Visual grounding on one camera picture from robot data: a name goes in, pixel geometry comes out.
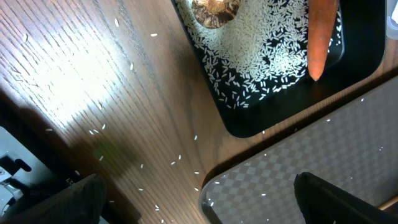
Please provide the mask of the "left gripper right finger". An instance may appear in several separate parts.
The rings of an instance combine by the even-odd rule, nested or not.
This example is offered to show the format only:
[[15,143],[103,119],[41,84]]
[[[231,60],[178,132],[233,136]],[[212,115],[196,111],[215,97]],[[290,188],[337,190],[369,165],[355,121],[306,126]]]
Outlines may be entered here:
[[306,224],[397,224],[397,217],[303,172],[294,180],[297,204]]

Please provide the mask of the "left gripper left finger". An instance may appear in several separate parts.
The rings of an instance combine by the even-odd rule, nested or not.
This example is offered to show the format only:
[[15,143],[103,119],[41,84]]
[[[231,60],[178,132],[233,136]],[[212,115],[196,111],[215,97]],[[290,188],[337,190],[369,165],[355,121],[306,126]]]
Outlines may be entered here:
[[105,183],[91,174],[23,212],[8,210],[1,223],[98,224],[105,203]]

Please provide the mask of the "white rice pile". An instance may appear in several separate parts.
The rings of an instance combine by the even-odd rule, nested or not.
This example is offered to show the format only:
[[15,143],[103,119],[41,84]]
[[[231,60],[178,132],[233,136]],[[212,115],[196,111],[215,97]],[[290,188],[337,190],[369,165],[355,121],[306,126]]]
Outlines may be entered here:
[[[246,109],[311,78],[308,0],[240,1],[235,18],[218,29],[205,28],[196,21],[192,1],[177,0],[177,12],[222,107]],[[342,51],[341,19],[338,5],[322,74],[332,51]]]

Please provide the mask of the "orange carrot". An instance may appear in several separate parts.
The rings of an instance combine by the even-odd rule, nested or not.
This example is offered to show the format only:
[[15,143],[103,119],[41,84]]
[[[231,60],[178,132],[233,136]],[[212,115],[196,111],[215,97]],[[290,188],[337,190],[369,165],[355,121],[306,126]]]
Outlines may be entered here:
[[326,64],[339,0],[308,1],[308,72],[319,80]]

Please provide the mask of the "brown food scrap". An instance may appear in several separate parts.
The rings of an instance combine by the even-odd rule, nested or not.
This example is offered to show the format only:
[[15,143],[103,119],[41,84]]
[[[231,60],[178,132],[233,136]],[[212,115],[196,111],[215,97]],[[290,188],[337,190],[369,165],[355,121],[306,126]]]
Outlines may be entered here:
[[193,0],[191,9],[196,21],[208,29],[218,29],[232,21],[240,0]]

